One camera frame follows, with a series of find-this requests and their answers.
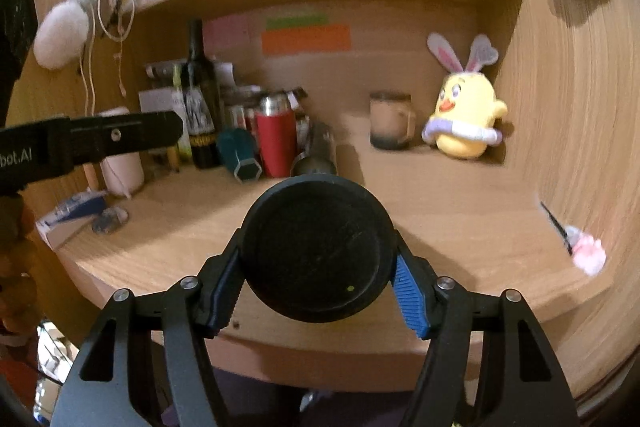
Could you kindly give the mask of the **green tumbler black base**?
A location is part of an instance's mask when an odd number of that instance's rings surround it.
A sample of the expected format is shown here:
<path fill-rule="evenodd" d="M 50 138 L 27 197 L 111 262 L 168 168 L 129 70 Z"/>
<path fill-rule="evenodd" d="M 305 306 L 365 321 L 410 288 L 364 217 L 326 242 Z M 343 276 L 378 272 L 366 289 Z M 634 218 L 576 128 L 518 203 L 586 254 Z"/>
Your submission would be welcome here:
<path fill-rule="evenodd" d="M 294 321 L 330 323 L 366 309 L 390 283 L 396 231 L 363 186 L 305 174 L 265 191 L 242 224 L 245 280 Z"/>

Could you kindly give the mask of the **teal hexagonal cup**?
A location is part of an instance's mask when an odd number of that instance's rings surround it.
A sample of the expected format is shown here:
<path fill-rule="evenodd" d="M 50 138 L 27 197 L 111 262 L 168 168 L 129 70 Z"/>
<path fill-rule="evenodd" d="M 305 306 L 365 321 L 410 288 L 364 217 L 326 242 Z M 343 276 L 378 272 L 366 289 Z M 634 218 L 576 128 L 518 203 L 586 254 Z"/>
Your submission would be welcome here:
<path fill-rule="evenodd" d="M 250 132 L 241 128 L 226 129 L 218 136 L 217 146 L 224 167 L 236 181 L 255 181 L 262 176 L 257 145 Z"/>

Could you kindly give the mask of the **white paper note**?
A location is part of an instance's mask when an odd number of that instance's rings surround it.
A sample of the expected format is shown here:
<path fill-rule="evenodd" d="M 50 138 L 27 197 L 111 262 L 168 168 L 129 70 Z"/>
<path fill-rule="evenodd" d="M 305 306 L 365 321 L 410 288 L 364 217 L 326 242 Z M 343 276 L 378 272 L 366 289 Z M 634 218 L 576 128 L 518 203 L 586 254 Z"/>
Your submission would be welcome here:
<path fill-rule="evenodd" d="M 174 109 L 174 88 L 160 88 L 138 93 L 142 113 L 168 112 Z"/>

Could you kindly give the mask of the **yellow tube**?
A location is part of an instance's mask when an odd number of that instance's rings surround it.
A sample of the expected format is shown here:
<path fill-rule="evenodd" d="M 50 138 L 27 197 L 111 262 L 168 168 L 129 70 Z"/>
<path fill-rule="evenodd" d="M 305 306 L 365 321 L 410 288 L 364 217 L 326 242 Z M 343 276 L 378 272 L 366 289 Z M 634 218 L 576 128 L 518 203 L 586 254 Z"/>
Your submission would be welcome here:
<path fill-rule="evenodd" d="M 181 159 L 180 159 L 178 146 L 174 145 L 174 146 L 168 147 L 166 154 L 167 154 L 167 161 L 170 169 L 173 172 L 179 172 L 180 166 L 181 166 Z"/>

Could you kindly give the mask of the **small pink object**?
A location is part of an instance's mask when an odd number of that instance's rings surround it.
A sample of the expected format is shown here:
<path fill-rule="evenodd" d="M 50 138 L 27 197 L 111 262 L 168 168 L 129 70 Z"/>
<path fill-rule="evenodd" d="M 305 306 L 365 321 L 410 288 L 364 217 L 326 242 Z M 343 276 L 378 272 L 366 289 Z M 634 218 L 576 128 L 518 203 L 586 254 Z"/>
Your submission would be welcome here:
<path fill-rule="evenodd" d="M 565 228 L 565 233 L 574 265 L 590 277 L 598 275 L 606 262 L 606 252 L 600 239 L 570 225 Z"/>

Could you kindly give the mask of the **dark wine bottle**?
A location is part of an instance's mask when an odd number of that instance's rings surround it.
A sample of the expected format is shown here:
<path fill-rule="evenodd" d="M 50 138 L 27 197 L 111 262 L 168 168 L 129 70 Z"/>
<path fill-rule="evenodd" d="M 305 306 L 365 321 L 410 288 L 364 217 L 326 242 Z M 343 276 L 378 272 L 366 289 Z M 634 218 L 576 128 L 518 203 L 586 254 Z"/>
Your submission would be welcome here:
<path fill-rule="evenodd" d="M 190 21 L 189 37 L 189 55 L 181 69 L 186 129 L 194 166 L 213 169 L 224 162 L 217 146 L 221 126 L 220 94 L 214 64 L 204 52 L 201 20 Z"/>

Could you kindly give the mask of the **pink sticky note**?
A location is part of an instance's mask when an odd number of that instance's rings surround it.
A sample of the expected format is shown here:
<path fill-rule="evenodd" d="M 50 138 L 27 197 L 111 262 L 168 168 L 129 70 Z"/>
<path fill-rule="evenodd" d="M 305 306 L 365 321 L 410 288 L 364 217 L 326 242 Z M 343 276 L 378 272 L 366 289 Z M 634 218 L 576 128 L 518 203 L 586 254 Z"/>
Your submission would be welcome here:
<path fill-rule="evenodd" d="M 204 48 L 208 54 L 245 46 L 250 42 L 247 18 L 233 14 L 208 20 L 203 25 Z"/>

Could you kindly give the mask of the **red thermos steel cap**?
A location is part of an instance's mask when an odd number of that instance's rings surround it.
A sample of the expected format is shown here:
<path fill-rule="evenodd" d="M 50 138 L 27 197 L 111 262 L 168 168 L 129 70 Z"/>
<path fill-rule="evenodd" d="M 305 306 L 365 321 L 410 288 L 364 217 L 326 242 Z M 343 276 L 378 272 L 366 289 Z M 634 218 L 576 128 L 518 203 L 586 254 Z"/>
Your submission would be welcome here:
<path fill-rule="evenodd" d="M 260 101 L 256 124 L 266 175 L 286 178 L 297 155 L 297 135 L 295 115 L 284 92 L 270 94 Z"/>

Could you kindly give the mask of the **yellow chick plush toy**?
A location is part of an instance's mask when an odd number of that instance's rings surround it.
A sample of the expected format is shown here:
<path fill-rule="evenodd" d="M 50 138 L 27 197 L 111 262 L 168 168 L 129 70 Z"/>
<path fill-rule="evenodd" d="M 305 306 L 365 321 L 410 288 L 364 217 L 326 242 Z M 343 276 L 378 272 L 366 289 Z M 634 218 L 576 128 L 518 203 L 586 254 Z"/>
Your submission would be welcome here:
<path fill-rule="evenodd" d="M 459 61 L 448 40 L 437 32 L 428 35 L 426 44 L 448 76 L 442 82 L 434 112 L 424 124 L 421 138 L 447 156 L 480 158 L 489 147 L 503 141 L 495 123 L 506 116 L 508 108 L 482 73 L 485 66 L 498 61 L 499 52 L 483 34 L 474 38 L 465 64 Z"/>

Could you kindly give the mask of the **green sticky note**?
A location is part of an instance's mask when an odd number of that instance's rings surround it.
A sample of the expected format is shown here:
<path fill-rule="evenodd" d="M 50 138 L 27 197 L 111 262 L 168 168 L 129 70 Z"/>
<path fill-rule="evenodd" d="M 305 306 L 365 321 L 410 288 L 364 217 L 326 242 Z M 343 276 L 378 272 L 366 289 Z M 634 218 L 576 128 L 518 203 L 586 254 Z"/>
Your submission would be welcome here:
<path fill-rule="evenodd" d="M 322 13 L 270 17 L 266 19 L 266 31 L 324 26 L 328 23 L 329 17 Z"/>

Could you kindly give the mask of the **black metal tumbler lying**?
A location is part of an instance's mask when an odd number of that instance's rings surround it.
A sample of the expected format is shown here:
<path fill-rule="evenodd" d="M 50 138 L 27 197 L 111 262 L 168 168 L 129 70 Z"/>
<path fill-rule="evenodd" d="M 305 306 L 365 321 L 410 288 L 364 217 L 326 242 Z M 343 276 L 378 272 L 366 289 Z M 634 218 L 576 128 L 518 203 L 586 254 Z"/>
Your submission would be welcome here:
<path fill-rule="evenodd" d="M 291 176 L 324 173 L 337 175 L 335 140 L 332 128 L 315 121 L 309 130 L 303 152 L 293 162 Z"/>

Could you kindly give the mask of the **brown ceramic mug with lid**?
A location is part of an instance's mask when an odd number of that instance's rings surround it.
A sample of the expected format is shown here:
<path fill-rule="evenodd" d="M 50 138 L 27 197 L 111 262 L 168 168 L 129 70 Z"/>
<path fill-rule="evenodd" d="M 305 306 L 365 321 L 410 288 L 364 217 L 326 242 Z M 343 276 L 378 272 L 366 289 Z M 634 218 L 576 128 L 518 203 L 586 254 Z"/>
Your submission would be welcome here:
<path fill-rule="evenodd" d="M 409 93 L 370 94 L 370 143 L 378 150 L 405 150 L 416 133 L 416 113 Z"/>

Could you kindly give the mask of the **orange sticky note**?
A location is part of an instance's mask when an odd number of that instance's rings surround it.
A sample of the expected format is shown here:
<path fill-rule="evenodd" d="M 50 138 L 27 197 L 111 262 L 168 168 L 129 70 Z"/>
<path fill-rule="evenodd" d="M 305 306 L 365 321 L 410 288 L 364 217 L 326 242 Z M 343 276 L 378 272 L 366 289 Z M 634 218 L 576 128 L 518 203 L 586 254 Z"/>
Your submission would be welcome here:
<path fill-rule="evenodd" d="M 262 53 L 265 55 L 333 53 L 351 49 L 348 25 L 292 27 L 262 33 Z"/>

